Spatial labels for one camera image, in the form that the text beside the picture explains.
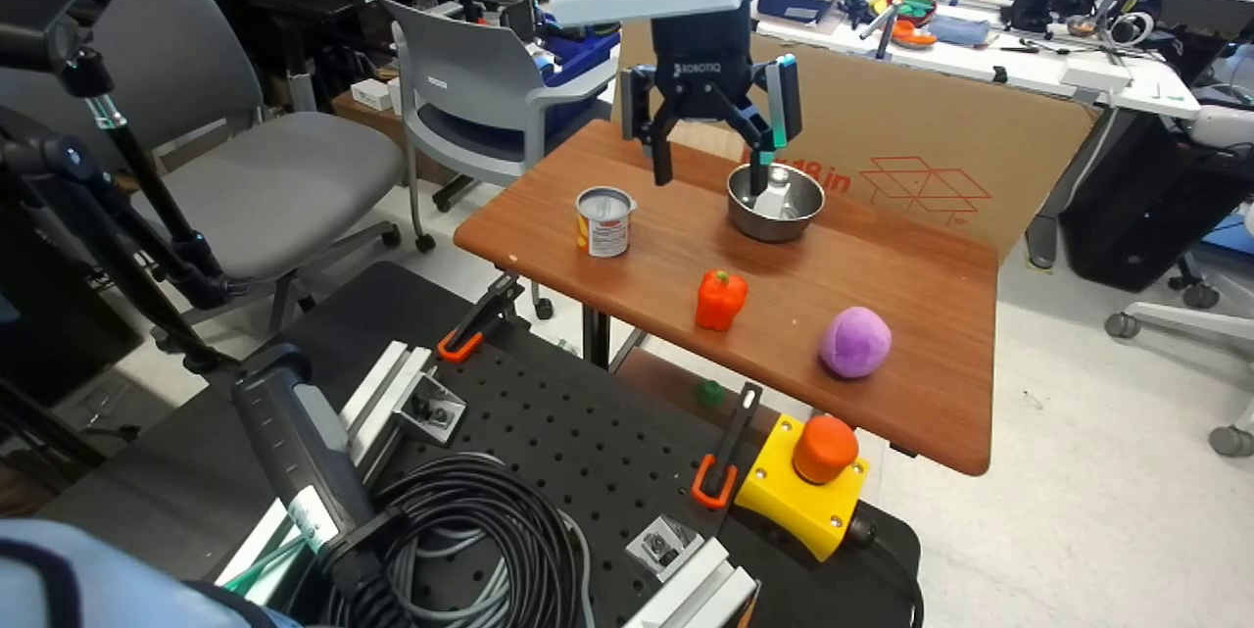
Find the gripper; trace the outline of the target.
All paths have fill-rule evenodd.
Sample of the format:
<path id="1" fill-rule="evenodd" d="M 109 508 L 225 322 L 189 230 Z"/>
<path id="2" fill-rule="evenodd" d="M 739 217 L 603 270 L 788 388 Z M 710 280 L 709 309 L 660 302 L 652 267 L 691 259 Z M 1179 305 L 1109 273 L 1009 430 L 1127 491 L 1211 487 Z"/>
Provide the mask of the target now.
<path id="1" fill-rule="evenodd" d="M 621 124 L 652 160 L 655 186 L 675 175 L 670 133 L 678 120 L 726 122 L 749 149 L 747 196 L 769 186 L 774 160 L 803 130 L 798 56 L 752 64 L 749 8 L 651 21 L 655 66 L 619 73 Z M 767 98 L 764 117 L 749 100 L 757 86 Z"/>

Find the metal pot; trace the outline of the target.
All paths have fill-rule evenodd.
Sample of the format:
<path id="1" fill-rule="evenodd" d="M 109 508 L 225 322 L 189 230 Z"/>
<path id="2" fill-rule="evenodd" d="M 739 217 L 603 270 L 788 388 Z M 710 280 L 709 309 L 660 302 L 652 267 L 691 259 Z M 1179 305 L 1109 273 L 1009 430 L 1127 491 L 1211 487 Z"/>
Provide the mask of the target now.
<path id="1" fill-rule="evenodd" d="M 819 216 L 826 196 L 814 177 L 794 167 L 767 169 L 766 189 L 749 192 L 749 165 L 730 172 L 726 182 L 727 216 L 741 234 L 762 243 L 789 243 Z"/>

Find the tin can with label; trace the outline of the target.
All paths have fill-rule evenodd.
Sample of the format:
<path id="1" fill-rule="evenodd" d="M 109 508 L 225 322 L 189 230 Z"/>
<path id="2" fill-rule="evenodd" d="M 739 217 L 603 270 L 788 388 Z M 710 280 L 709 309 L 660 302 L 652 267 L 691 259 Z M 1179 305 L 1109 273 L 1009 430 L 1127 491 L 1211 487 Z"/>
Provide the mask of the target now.
<path id="1" fill-rule="evenodd" d="M 630 248 L 631 216 L 636 201 L 626 191 L 594 186 L 576 198 L 576 244 L 599 259 L 623 256 Z"/>

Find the orange toy bell pepper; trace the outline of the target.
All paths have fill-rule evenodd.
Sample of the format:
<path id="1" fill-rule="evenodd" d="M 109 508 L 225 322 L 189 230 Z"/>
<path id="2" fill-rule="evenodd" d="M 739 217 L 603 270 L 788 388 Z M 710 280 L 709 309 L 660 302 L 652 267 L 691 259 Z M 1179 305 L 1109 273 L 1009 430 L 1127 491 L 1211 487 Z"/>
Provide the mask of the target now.
<path id="1" fill-rule="evenodd" d="M 696 295 L 695 323 L 698 328 L 726 332 L 747 302 L 747 281 L 727 270 L 703 273 Z"/>

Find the purple plush ball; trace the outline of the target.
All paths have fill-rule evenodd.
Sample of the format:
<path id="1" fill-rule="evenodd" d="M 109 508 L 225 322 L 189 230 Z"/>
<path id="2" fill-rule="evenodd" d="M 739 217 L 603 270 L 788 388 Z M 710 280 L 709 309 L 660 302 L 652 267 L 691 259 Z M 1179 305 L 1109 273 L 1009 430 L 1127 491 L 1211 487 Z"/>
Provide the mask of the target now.
<path id="1" fill-rule="evenodd" d="M 882 369 L 892 342 L 892 328 L 880 315 L 865 307 L 850 307 L 835 315 L 825 328 L 818 357 L 840 379 L 864 379 Z"/>

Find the light grey plastic chair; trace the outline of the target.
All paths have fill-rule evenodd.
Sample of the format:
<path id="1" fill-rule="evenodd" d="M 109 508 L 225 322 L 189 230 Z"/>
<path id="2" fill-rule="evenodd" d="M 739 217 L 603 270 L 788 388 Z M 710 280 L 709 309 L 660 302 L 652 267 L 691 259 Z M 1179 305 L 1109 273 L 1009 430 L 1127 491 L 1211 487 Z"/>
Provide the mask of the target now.
<path id="1" fill-rule="evenodd" d="M 405 145 L 456 175 L 433 196 L 438 211 L 474 183 L 510 186 L 589 122 L 609 118 L 601 97 L 617 70 L 614 49 L 582 78 L 545 86 L 538 55 L 513 29 L 379 3 L 393 21 Z M 586 97 L 599 98 L 599 108 L 548 137 L 545 109 Z"/>

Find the white table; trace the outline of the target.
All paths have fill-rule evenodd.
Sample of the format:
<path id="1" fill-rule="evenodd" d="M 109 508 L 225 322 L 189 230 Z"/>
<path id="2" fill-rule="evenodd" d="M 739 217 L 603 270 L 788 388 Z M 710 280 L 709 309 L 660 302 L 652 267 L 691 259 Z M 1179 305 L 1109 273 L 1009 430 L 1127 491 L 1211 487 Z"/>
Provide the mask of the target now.
<path id="1" fill-rule="evenodd" d="M 895 46 L 895 44 L 882 49 L 878 46 L 877 38 L 861 38 L 860 31 L 851 28 L 850 23 L 831 15 L 819 25 L 803 25 L 777 20 L 777 18 L 764 18 L 757 23 L 757 34 L 831 49 L 831 51 L 841 51 L 850 56 L 868 56 L 877 61 L 897 61 L 909 69 L 1002 83 L 1006 86 L 1023 89 L 1023 92 L 1035 92 L 1038 95 L 1081 103 L 1097 113 L 1096 123 L 1085 138 L 1083 145 L 1088 138 L 1099 135 L 1099 122 L 1104 117 L 1104 112 L 1107 110 L 1116 112 L 1116 115 L 1124 119 L 1178 118 L 1188 120 L 1195 118 L 1199 112 L 1195 97 L 1178 78 L 1178 71 L 1170 69 L 1164 61 L 1152 60 L 1152 58 L 1111 58 L 1111 60 L 1121 61 L 1124 66 L 1129 66 L 1134 81 L 1117 95 L 1106 95 L 1106 93 L 1099 95 L 1096 92 L 1063 86 L 1058 78 L 1065 56 L 1102 56 L 1102 53 L 1068 46 L 1048 46 L 1045 51 L 1030 53 L 1022 46 L 1021 39 L 1009 33 L 994 35 L 987 46 L 981 48 L 938 43 L 935 46 L 924 49 L 905 49 Z M 1078 157 L 1083 145 L 1076 152 L 1075 158 Z"/>

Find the black and orange clamp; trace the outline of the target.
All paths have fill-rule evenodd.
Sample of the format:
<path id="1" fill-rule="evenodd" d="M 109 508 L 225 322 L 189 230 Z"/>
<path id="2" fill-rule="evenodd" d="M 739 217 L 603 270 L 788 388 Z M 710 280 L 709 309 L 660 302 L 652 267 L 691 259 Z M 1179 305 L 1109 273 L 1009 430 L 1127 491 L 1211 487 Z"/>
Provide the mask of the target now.
<path id="1" fill-rule="evenodd" d="M 729 505 L 741 473 L 735 458 L 744 442 L 749 424 L 752 422 L 760 406 L 764 390 L 760 384 L 747 382 L 734 404 L 727 422 L 724 424 L 721 437 L 712 453 L 703 454 L 690 495 L 698 506 L 709 511 L 720 511 Z"/>
<path id="2" fill-rule="evenodd" d="M 466 361 L 499 323 L 513 323 L 518 320 L 515 300 L 523 292 L 524 287 L 519 283 L 518 275 L 502 272 L 466 311 L 456 327 L 436 343 L 438 357 L 453 364 Z"/>

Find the yellow emergency stop button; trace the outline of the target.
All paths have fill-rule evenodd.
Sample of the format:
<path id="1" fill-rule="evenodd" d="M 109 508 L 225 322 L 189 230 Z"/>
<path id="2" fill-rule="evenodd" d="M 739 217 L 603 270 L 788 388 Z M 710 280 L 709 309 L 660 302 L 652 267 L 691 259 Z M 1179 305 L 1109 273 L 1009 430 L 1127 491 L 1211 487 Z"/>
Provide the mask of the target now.
<path id="1" fill-rule="evenodd" d="M 781 414 L 734 496 L 826 562 L 851 528 L 870 464 L 846 422 L 826 412 Z"/>

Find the flat white box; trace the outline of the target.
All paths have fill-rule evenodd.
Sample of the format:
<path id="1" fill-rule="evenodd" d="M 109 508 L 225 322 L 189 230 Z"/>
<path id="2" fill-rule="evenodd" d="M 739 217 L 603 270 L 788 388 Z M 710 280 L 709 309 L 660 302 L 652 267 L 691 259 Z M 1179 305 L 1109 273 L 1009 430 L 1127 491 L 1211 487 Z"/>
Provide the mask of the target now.
<path id="1" fill-rule="evenodd" d="M 1132 71 L 1110 56 L 1067 55 L 1058 81 L 1099 95 L 1117 95 L 1134 81 Z"/>

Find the grey office chair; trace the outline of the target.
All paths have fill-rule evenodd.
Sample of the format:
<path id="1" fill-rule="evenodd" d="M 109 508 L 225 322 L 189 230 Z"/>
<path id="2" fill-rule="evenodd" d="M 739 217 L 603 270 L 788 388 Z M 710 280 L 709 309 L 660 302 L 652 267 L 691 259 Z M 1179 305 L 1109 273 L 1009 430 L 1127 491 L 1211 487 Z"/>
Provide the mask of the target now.
<path id="1" fill-rule="evenodd" d="M 362 218 L 403 177 L 387 135 L 326 112 L 260 119 L 263 86 L 216 0 L 112 0 L 88 46 L 117 83 L 113 102 L 142 150 L 224 120 L 231 135 L 161 175 L 171 199 L 204 234 L 224 275 L 246 280 L 242 307 L 272 300 L 270 330 L 314 310 L 319 267 L 379 238 L 403 243 L 393 221 Z"/>

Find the office chair base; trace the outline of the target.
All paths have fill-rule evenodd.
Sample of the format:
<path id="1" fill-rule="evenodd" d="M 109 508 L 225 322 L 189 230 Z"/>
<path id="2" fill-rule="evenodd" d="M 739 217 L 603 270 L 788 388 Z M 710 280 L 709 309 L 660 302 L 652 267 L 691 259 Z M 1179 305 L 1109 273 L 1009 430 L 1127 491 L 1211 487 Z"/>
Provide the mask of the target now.
<path id="1" fill-rule="evenodd" d="M 1198 263 L 1193 256 L 1178 258 L 1167 288 L 1180 295 L 1181 305 L 1134 302 L 1109 315 L 1104 328 L 1112 338 L 1130 341 L 1142 327 L 1178 330 L 1183 333 L 1211 333 L 1254 348 L 1254 266 L 1238 266 L 1236 273 Z M 1219 456 L 1254 458 L 1254 395 L 1244 412 L 1208 435 Z"/>

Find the aluminium bracket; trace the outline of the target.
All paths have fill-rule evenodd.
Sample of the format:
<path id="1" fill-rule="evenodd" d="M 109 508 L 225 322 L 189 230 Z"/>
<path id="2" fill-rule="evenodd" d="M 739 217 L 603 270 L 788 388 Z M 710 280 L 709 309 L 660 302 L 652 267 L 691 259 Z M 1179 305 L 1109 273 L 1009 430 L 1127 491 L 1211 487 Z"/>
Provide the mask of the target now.
<path id="1" fill-rule="evenodd" d="M 393 341 L 379 355 L 339 415 L 349 431 L 349 454 L 371 484 L 400 442 L 448 447 L 466 401 L 436 379 L 431 350 Z"/>
<path id="2" fill-rule="evenodd" d="M 715 536 L 668 515 L 655 516 L 624 544 L 645 597 L 623 628 L 747 628 L 761 584 Z"/>

